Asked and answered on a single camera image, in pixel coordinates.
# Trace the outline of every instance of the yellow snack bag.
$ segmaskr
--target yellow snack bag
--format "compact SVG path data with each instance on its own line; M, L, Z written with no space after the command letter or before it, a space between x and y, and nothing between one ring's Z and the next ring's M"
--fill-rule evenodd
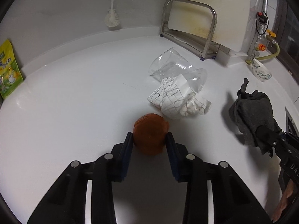
M23 82L13 54L13 46L6 40L0 46L0 94L6 99Z

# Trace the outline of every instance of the window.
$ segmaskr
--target window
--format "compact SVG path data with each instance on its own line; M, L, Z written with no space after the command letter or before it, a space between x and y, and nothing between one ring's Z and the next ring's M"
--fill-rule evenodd
M273 31L280 46L277 59L289 70L299 84L299 21L285 0L278 0L277 17ZM276 52L269 44L268 49Z

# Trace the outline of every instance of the orange ball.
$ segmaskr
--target orange ball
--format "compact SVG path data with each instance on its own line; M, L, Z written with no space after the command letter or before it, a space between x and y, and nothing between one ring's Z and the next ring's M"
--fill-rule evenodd
M169 123L157 114L146 114L134 124L134 144L145 155L157 155L163 151Z

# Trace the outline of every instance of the metal screw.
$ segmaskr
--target metal screw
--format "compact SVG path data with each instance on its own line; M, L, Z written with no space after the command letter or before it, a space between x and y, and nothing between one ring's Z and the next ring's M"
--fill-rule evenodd
M71 167L78 167L79 166L79 161L72 161L71 162Z
M195 159L195 156L194 156L193 154L188 154L188 155L186 156L186 158L189 159L189 160L194 160L194 159Z
M228 163L226 161L221 161L220 162L220 166L224 167L224 168L227 168L228 167Z
M107 160L112 159L113 154L112 153L107 153L107 154L105 154L104 158L107 159Z

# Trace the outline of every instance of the gray towel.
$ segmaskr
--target gray towel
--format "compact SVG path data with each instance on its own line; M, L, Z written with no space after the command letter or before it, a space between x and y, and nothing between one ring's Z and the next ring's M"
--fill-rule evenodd
M248 79L244 79L244 84L237 92L238 99L229 109L229 116L244 134L245 144L259 147L262 155L266 152L273 156L273 149L270 145L261 142L255 135L257 128L265 125L269 129L280 133L281 129L273 118L272 105L265 93L254 91L252 94L246 93Z

